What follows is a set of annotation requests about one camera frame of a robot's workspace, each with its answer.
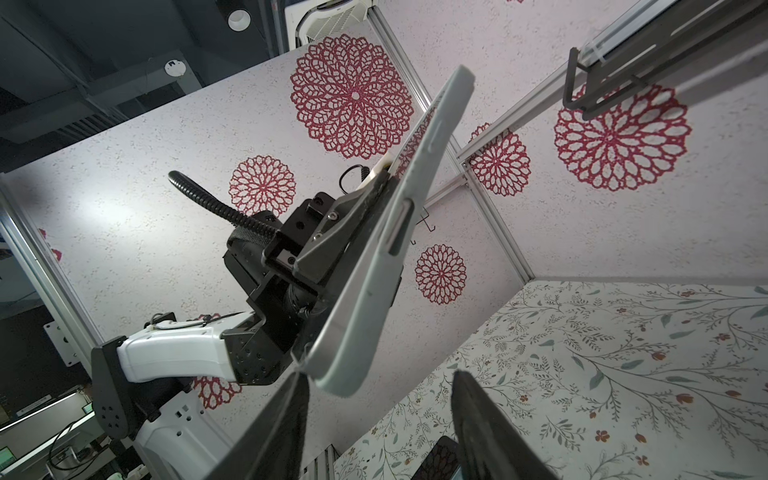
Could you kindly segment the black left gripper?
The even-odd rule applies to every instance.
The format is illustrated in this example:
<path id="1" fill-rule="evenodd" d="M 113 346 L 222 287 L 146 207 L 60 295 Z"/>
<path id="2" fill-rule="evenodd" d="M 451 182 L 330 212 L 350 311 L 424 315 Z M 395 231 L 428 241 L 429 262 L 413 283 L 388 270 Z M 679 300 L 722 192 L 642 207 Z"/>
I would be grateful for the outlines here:
<path id="1" fill-rule="evenodd" d="M 371 235 L 391 178 L 381 171 L 339 198 L 320 192 L 286 221 L 226 208 L 235 229 L 223 260 L 252 310 L 222 335 L 238 383 L 272 384 L 309 353 L 332 308 L 333 269 L 351 243 Z"/>

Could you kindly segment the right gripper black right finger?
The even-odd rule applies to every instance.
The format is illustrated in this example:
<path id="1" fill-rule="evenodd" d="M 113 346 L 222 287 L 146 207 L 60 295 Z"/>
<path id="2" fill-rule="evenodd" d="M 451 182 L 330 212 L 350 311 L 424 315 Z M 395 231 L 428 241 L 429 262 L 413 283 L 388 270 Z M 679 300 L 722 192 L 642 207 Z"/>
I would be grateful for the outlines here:
<path id="1" fill-rule="evenodd" d="M 467 371 L 453 375 L 451 413 L 464 479 L 555 477 Z"/>

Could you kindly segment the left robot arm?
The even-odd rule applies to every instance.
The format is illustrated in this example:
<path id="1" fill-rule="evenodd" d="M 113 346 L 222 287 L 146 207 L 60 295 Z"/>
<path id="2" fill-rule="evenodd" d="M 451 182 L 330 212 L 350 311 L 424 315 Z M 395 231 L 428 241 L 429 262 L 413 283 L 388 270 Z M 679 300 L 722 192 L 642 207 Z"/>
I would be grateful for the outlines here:
<path id="1" fill-rule="evenodd" d="M 97 421 L 184 479 L 294 477 L 310 387 L 348 397 L 370 370 L 417 203 L 380 172 L 340 198 L 319 193 L 279 221 L 268 211 L 240 213 L 178 171 L 169 179 L 234 225 L 224 261 L 249 308 L 187 322 L 159 314 L 93 348 Z M 279 389 L 231 442 L 194 397 L 197 377 Z"/>

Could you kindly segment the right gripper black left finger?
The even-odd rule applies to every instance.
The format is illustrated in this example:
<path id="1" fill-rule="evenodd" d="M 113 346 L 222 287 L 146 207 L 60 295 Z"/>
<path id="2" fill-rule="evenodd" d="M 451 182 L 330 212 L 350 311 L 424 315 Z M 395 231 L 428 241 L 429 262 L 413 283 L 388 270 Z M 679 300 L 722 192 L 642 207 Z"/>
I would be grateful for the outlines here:
<path id="1" fill-rule="evenodd" d="M 209 479 L 297 479 L 310 399 L 306 375 L 294 372 L 243 436 L 207 475 Z"/>

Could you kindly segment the black bare phone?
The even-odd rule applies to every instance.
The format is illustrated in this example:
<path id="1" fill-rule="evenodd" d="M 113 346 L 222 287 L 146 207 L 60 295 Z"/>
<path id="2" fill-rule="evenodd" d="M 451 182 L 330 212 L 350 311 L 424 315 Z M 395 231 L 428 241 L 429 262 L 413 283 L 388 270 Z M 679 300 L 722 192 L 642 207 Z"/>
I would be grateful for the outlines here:
<path id="1" fill-rule="evenodd" d="M 451 480 L 459 470 L 458 443 L 442 436 L 422 461 L 412 480 Z"/>

